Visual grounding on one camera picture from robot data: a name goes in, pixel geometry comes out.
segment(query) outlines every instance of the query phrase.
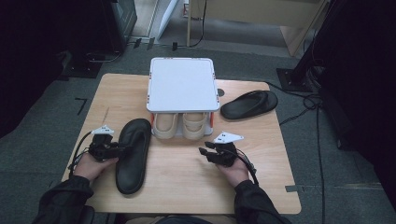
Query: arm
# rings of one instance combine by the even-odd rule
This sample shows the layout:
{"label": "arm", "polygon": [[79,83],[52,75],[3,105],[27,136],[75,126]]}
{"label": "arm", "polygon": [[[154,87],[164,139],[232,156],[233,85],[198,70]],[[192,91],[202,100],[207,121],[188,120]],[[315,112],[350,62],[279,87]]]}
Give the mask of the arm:
{"label": "arm", "polygon": [[85,153],[74,175],[41,197],[38,214],[33,223],[78,223],[85,202],[93,195],[90,181],[117,160],[98,162],[93,156]]}
{"label": "arm", "polygon": [[239,159],[231,167],[217,165],[234,187],[234,211],[238,223],[290,223],[275,209],[271,199],[248,178],[248,168]]}

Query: black sleeve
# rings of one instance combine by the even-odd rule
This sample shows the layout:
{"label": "black sleeve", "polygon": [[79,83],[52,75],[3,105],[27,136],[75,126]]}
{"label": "black sleeve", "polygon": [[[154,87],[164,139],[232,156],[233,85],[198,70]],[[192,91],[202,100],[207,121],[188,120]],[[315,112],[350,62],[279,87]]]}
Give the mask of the black sleeve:
{"label": "black sleeve", "polygon": [[241,182],[235,191],[234,209],[238,224],[291,223],[276,211],[265,191],[250,180]]}
{"label": "black sleeve", "polygon": [[33,223],[78,223],[85,202],[92,195],[90,181],[74,175],[44,193]]}

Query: white shoe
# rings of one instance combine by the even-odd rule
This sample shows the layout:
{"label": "white shoe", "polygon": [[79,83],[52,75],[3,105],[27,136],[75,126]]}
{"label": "white shoe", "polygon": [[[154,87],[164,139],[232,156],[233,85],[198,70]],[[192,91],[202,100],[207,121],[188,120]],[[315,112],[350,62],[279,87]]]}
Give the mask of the white shoe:
{"label": "white shoe", "polygon": [[183,136],[190,140],[198,140],[204,137],[206,125],[206,113],[183,114]]}
{"label": "white shoe", "polygon": [[161,139],[175,136],[177,130],[177,114],[155,114],[153,122],[154,135]]}

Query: footwear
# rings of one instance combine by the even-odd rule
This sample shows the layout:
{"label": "footwear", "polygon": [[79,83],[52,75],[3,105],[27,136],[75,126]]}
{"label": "footwear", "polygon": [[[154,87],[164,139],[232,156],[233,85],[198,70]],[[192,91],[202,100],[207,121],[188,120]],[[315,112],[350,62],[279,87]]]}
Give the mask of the footwear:
{"label": "footwear", "polygon": [[122,129],[119,147],[126,147],[116,164],[117,189],[133,194],[143,185],[149,152],[151,125],[146,119],[133,119]]}
{"label": "footwear", "polygon": [[277,106],[277,97],[271,91],[250,91],[220,108],[225,119],[249,119]]}
{"label": "footwear", "polygon": [[183,114],[183,136],[190,140],[198,140],[204,137],[206,125],[206,113]]}
{"label": "footwear", "polygon": [[152,129],[154,135],[161,139],[169,139],[175,136],[177,121],[177,114],[155,114]]}

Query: wooden table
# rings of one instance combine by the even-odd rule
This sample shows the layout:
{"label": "wooden table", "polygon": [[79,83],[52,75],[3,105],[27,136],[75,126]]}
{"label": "wooden table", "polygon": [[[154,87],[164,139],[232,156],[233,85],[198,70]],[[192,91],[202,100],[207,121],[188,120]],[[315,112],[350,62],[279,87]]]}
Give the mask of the wooden table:
{"label": "wooden table", "polygon": [[[323,17],[327,0],[216,0],[207,1],[206,18],[279,25],[290,56],[295,56],[308,31]],[[205,0],[190,0],[187,46],[191,17],[204,16]]]}
{"label": "wooden table", "polygon": [[[151,114],[146,109],[148,84],[148,76],[104,75],[76,147],[85,133],[102,125],[113,129],[113,140],[118,141],[120,131],[128,121],[150,120]],[[219,98],[222,105],[245,92],[269,89],[263,82],[217,80],[217,84],[225,91]],[[198,141],[183,137],[162,140],[152,136],[143,187],[130,196],[119,193],[113,165],[92,183],[95,193],[87,205],[93,206],[96,212],[109,213],[233,214],[233,188],[198,150],[198,147],[205,147],[204,141],[213,141],[223,131],[245,137],[235,145],[255,165],[260,186],[271,197],[279,213],[298,214],[301,206],[297,192],[285,189],[285,186],[295,184],[275,110],[237,122],[226,121],[215,112],[214,132]],[[88,137],[81,149],[91,140]]]}

